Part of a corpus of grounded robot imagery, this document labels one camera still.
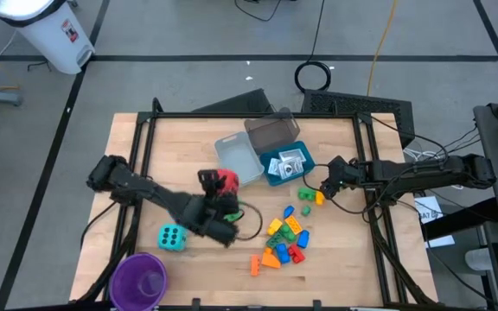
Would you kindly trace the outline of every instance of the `concrete floor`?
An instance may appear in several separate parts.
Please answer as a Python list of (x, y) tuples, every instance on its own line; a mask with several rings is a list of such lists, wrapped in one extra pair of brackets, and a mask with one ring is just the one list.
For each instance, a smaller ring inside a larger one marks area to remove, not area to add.
[[(83, 77), (49, 72), (46, 67), (27, 72), (26, 66), (39, 53), (17, 36), (5, 54), (8, 61), (2, 61), (21, 83), (24, 102), (19, 108), (0, 105), (0, 286), (44, 164), (55, 160), (48, 154), (58, 124), (63, 115), (70, 120), (60, 149), (54, 149), (59, 152), (52, 174), (47, 175), (47, 189), (7, 308), (67, 301), (80, 233), (93, 199), (85, 178), (104, 151), (114, 113), (149, 110), (154, 96), (166, 111), (191, 111), (260, 87), (277, 108), (299, 111), (303, 96), (293, 84), (293, 72), (300, 61), (288, 61), (283, 55), (310, 52), (320, 10), (320, 1), (285, 1), (273, 19), (263, 23), (237, 11), (233, 0), (79, 2), (74, 11), (84, 30), (96, 39), (99, 56), (195, 57), (190, 61), (97, 60)], [(275, 2), (241, 4), (266, 16)], [(482, 4), (498, 36), (498, 0), (482, 0)], [(327, 0), (316, 55), (374, 54), (390, 5), (390, 0)], [(100, 32), (93, 33), (98, 15), (103, 23)], [(0, 21), (0, 48), (12, 31)], [(204, 61), (196, 56), (212, 54), (240, 56), (228, 56), (231, 61)], [(262, 61), (259, 54), (275, 56)], [(405, 57), (381, 61), (373, 80), (373, 96), (412, 101), (418, 134), (448, 143), (473, 127), (474, 106), (498, 102), (498, 51), (472, 0), (400, 0), (382, 54), (431, 56), (421, 59), (427, 61)], [(476, 57), (486, 55), (494, 57)], [(329, 90), (365, 94), (370, 62), (345, 59), (327, 62), (335, 67)], [(321, 85), (321, 79), (312, 69), (302, 76), (309, 88)], [(75, 80), (81, 81), (77, 96), (71, 92)], [(0, 85), (9, 83), (0, 71)], [(469, 152), (482, 153), (481, 145), (461, 150), (461, 154)], [(440, 193), (464, 205), (492, 195), (453, 188)], [(473, 248), (475, 233), (463, 233), (470, 234), (472, 238), (457, 238), (456, 246), (440, 252), (449, 256)], [(442, 302), (472, 308), (485, 305), (442, 267), (433, 264), (432, 268)], [(479, 277), (460, 272), (481, 289)]]

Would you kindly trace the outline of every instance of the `wooden table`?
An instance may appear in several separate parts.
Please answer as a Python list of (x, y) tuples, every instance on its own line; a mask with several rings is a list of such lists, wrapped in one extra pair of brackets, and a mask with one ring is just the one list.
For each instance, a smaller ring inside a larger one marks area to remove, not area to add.
[[(375, 116), (396, 126), (391, 114)], [(128, 157), (136, 117), (136, 114), (114, 116), (107, 155)], [(305, 142), (316, 163), (328, 163), (337, 155), (347, 160), (357, 156), (351, 120), (307, 118), (298, 119), (297, 122), (301, 128), (297, 139)], [(374, 122), (373, 127), (380, 158), (402, 162), (398, 133), (377, 122)], [(197, 171), (218, 168), (214, 142), (242, 130), (245, 130), (243, 120), (237, 118), (157, 119), (149, 175), (172, 190), (201, 194)], [(365, 147), (368, 148), (364, 126), (362, 133)], [(141, 167), (142, 154), (140, 150), (137, 168)], [(310, 185), (318, 187), (326, 176), (326, 168), (317, 167), (309, 174), (308, 181)], [(166, 266), (169, 288), (161, 304), (189, 305), (192, 298), (199, 297), (203, 305), (309, 306), (313, 299), (319, 299), (323, 306), (381, 306), (368, 224), (362, 221), (360, 215), (345, 213), (331, 203), (312, 205), (313, 210), (308, 218), (300, 216), (301, 208), (306, 205), (297, 198), (297, 189), (302, 186), (303, 181), (297, 179), (279, 187), (270, 187), (263, 177), (241, 188), (240, 198), (261, 210), (265, 227), (257, 238), (248, 242), (237, 241), (229, 249), (210, 238), (190, 234), (184, 252), (159, 250), (156, 246), (159, 228), (170, 223), (171, 219), (164, 209), (145, 201), (137, 251), (158, 256)], [(108, 206), (108, 197), (109, 194), (95, 195), (91, 218)], [(365, 206), (364, 194), (360, 189), (343, 190), (335, 198), (346, 208), (355, 211)], [(414, 205), (410, 194), (402, 200)], [(297, 219), (302, 227), (310, 231), (310, 245), (304, 250), (306, 261), (286, 264), (280, 270), (261, 267), (259, 276), (250, 276), (250, 256), (262, 254), (268, 239), (268, 224), (274, 218), (281, 218), (288, 205), (296, 208)], [(401, 263), (422, 290), (436, 300), (418, 215), (402, 205), (393, 206), (391, 211)], [(97, 222), (86, 235), (71, 299), (84, 294), (107, 264), (117, 215), (118, 209), (115, 209)], [(257, 225), (257, 216), (248, 211), (239, 222), (240, 233), (252, 234)], [(396, 301), (393, 270), (387, 261), (386, 269), (392, 301)]]

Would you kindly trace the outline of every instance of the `teal die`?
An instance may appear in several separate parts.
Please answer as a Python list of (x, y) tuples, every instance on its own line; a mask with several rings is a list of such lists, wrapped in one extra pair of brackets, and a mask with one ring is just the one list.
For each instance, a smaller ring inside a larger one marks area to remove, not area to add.
[(164, 225), (159, 231), (158, 245), (168, 251), (183, 251), (186, 248), (188, 231), (180, 225)]

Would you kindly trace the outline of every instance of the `purple bowl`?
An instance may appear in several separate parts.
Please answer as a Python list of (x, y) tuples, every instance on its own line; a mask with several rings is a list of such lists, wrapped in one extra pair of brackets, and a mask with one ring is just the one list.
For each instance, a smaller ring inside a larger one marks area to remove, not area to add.
[(147, 311), (161, 301), (167, 277), (163, 263), (148, 253), (139, 253), (120, 263), (111, 277), (110, 294), (121, 311)]

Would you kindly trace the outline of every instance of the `colorful building block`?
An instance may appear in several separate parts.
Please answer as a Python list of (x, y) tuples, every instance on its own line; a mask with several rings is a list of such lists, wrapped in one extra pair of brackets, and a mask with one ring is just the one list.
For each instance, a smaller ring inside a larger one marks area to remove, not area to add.
[(301, 248), (307, 248), (309, 244), (310, 233), (306, 230), (301, 231), (299, 234), (299, 239), (297, 240), (297, 246)]
[(242, 217), (243, 217), (243, 211), (239, 211), (239, 212), (233, 213), (233, 214), (224, 215), (224, 219), (226, 221), (229, 221), (229, 222), (237, 221)]
[(301, 215), (309, 216), (309, 214), (310, 214), (310, 206), (303, 207), (303, 210), (301, 211)]
[(261, 262), (266, 267), (279, 269), (281, 266), (280, 261), (276, 258), (276, 256), (272, 255), (272, 253), (265, 252), (263, 254), (263, 260)]
[(303, 228), (301, 228), (301, 225), (299, 225), (299, 222), (297, 219), (295, 219), (295, 216), (291, 215), (290, 217), (285, 219), (285, 223), (290, 227), (290, 229), (295, 233), (295, 235), (301, 233)]
[(290, 243), (293, 243), (296, 239), (296, 235), (295, 233), (293, 233), (293, 231), (291, 230), (291, 228), (286, 225), (286, 224), (283, 224), (281, 227), (280, 227), (280, 230), (278, 230), (280, 232), (280, 234), (282, 234), (282, 236)]
[(159, 230), (158, 246), (168, 251), (183, 251), (186, 248), (188, 230), (180, 225), (167, 224)]
[(324, 198), (324, 194), (322, 194), (320, 191), (316, 191), (316, 197), (315, 197), (315, 203), (317, 205), (322, 205), (324, 204), (324, 200), (326, 198)]
[(259, 256), (251, 255), (251, 276), (259, 275)]
[(268, 235), (272, 236), (281, 226), (282, 226), (282, 220), (274, 219), (268, 226), (268, 230), (266, 232), (268, 232)]
[(287, 206), (285, 209), (284, 209), (284, 219), (290, 217), (293, 212), (295, 212), (295, 207), (293, 206)]
[(300, 187), (298, 191), (298, 196), (300, 200), (314, 201), (316, 197), (316, 191), (308, 189), (306, 187)]
[(287, 252), (288, 254), (290, 254), (293, 263), (301, 263), (304, 260), (303, 253), (299, 250), (299, 248), (295, 244), (290, 246)]
[(266, 246), (270, 247), (270, 248), (274, 248), (276, 247), (276, 245), (278, 245), (278, 243), (282, 242), (282, 238), (283, 238), (283, 235), (280, 231), (274, 233), (274, 235), (272, 236), (272, 238), (269, 238), (268, 241), (266, 242)]
[(284, 243), (276, 245), (276, 253), (278, 254), (278, 259), (281, 264), (288, 263), (290, 261), (290, 254), (288, 254)]

